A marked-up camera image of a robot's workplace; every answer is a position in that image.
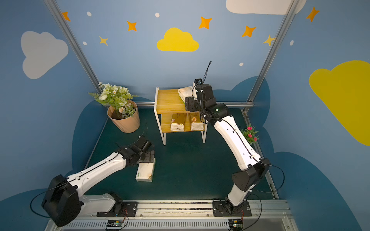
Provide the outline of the gold tissue pack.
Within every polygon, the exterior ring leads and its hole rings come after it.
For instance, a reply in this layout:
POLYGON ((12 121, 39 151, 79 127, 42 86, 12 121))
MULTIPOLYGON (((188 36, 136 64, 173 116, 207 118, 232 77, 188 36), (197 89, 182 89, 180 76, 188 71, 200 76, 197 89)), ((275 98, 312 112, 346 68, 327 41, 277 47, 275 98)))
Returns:
POLYGON ((173 114, 170 122, 170 131, 183 132, 185 128, 186 114, 173 114))
POLYGON ((189 113, 189 122, 191 131, 202 131, 204 130, 204 123, 200 121, 199 112, 189 113))

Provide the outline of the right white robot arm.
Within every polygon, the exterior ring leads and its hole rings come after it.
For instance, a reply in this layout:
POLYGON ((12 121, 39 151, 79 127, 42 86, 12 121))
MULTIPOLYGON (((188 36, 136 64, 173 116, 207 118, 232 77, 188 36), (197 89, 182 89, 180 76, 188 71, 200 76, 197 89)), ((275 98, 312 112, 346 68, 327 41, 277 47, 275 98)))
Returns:
POLYGON ((273 165, 251 147, 224 103, 217 103, 209 84, 194 84, 178 90, 186 111, 198 112, 200 121, 211 123, 226 141, 240 171, 232 175, 233 187, 225 199, 229 212, 243 206, 247 194, 266 175, 273 165))

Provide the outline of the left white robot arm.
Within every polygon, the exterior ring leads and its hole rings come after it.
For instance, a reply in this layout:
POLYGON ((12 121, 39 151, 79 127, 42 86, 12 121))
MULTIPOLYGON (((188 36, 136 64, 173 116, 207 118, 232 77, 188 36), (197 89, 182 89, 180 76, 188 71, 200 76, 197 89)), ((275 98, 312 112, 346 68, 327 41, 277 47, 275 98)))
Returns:
POLYGON ((136 214, 136 202, 124 202, 116 193, 86 196, 93 186, 125 167, 154 163, 153 144, 140 136, 129 146, 120 146, 107 158, 68 177, 54 177, 43 192, 41 206, 57 227, 71 223, 77 217, 122 217, 128 220, 136 214))

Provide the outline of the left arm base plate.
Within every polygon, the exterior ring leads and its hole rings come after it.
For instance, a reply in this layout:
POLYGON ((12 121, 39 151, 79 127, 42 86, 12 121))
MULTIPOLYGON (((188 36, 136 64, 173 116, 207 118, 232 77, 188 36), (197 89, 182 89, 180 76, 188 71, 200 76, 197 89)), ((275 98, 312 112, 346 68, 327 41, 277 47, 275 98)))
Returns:
POLYGON ((137 202, 116 202, 112 209, 108 212, 98 212, 97 217, 135 217, 137 210, 137 202))

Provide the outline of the white tissue pack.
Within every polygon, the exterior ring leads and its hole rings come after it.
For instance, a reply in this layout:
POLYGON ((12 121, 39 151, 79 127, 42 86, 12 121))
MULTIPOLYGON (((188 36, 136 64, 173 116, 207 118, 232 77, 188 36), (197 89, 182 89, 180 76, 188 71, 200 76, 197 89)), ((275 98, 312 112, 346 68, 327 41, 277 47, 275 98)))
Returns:
POLYGON ((136 181, 137 182, 152 182, 155 164, 156 164, 156 159, 154 159, 154 162, 140 163, 138 166, 136 177, 135 177, 136 181))
POLYGON ((194 97, 193 87, 188 86, 188 87, 180 88, 180 89, 178 89, 178 94, 179 94, 181 100, 185 103, 186 98, 194 97))

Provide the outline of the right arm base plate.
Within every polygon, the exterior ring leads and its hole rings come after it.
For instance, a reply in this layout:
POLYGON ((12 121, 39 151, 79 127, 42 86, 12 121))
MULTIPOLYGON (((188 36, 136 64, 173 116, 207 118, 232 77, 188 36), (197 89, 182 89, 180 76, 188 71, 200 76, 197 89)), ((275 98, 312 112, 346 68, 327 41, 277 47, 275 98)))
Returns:
POLYGON ((233 206, 231 203, 214 200, 212 202, 213 213, 215 217, 251 217, 251 207, 250 204, 246 201, 241 203, 239 206, 233 206))

